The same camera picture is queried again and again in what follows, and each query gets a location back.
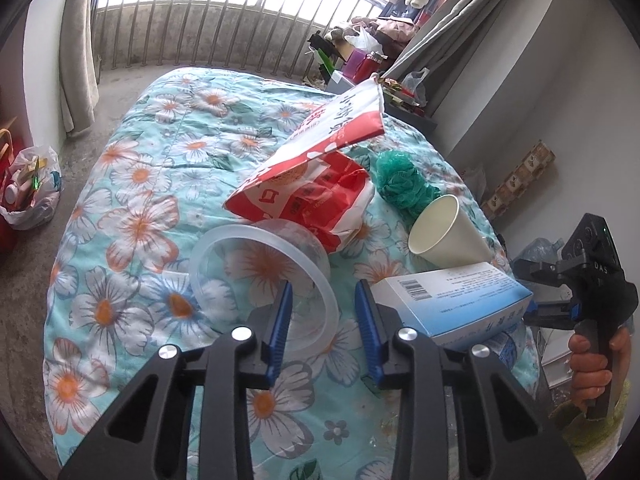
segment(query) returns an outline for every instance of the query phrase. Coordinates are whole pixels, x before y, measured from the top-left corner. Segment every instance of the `paper cup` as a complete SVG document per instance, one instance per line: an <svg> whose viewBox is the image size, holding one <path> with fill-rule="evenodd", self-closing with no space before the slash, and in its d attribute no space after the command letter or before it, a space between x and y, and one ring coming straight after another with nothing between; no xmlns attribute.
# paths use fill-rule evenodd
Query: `paper cup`
<svg viewBox="0 0 640 480"><path fill-rule="evenodd" d="M441 269L490 262L492 252L455 195L431 202L409 234L409 250Z"/></svg>

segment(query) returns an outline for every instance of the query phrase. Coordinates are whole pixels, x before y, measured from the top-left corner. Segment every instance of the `hand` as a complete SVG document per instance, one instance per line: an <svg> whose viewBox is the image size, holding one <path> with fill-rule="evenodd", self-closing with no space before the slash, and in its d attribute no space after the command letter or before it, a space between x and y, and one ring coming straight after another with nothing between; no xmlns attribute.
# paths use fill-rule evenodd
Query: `hand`
<svg viewBox="0 0 640 480"><path fill-rule="evenodd" d="M571 381L571 399L578 408L587 410L586 400L595 399L604 393L604 387L611 382L612 373L605 370L607 358L604 355L588 353L591 344L584 336L574 334L569 339L569 350L574 354L569 366L574 371ZM609 341L609 347L618 353L613 370L620 384L626 378L631 362L631 336L626 327L619 328Z"/></svg>

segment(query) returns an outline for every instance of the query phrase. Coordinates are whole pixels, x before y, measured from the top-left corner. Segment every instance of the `silver screw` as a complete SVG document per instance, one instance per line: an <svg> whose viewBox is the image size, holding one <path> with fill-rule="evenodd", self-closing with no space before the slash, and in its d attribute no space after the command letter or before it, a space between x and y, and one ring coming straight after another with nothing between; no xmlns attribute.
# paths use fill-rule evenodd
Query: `silver screw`
<svg viewBox="0 0 640 480"><path fill-rule="evenodd" d="M471 347L471 353L476 357L489 357L491 350L485 345L473 345Z"/></svg>
<svg viewBox="0 0 640 480"><path fill-rule="evenodd" d="M164 345L158 350L158 355L162 359L173 359L178 355L178 348L174 345Z"/></svg>
<svg viewBox="0 0 640 480"><path fill-rule="evenodd" d="M253 332L251 332L251 329L249 327L239 326L238 328L232 330L231 337L236 341L246 341L251 337L252 333Z"/></svg>
<svg viewBox="0 0 640 480"><path fill-rule="evenodd" d="M418 333L413 328L404 327L398 330L398 337L403 341L413 341L418 337Z"/></svg>

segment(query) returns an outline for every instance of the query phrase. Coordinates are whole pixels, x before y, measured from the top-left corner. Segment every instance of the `metal railing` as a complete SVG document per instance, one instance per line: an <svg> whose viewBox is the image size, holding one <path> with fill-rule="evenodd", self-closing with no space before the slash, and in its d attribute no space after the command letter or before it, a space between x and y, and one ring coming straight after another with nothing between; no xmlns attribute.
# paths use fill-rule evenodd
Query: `metal railing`
<svg viewBox="0 0 640 480"><path fill-rule="evenodd" d="M383 0L98 0L92 16L99 67L222 66L307 76L312 31L377 16Z"/></svg>

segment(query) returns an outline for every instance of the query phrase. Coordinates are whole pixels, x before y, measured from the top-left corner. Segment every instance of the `white box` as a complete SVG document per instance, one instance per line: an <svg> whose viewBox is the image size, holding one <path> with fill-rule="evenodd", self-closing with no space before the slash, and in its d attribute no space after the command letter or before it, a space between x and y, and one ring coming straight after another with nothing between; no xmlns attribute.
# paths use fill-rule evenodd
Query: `white box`
<svg viewBox="0 0 640 480"><path fill-rule="evenodd" d="M488 263L385 278L371 287L376 302L398 311L405 326L438 345L466 350L522 318L529 289Z"/></svg>

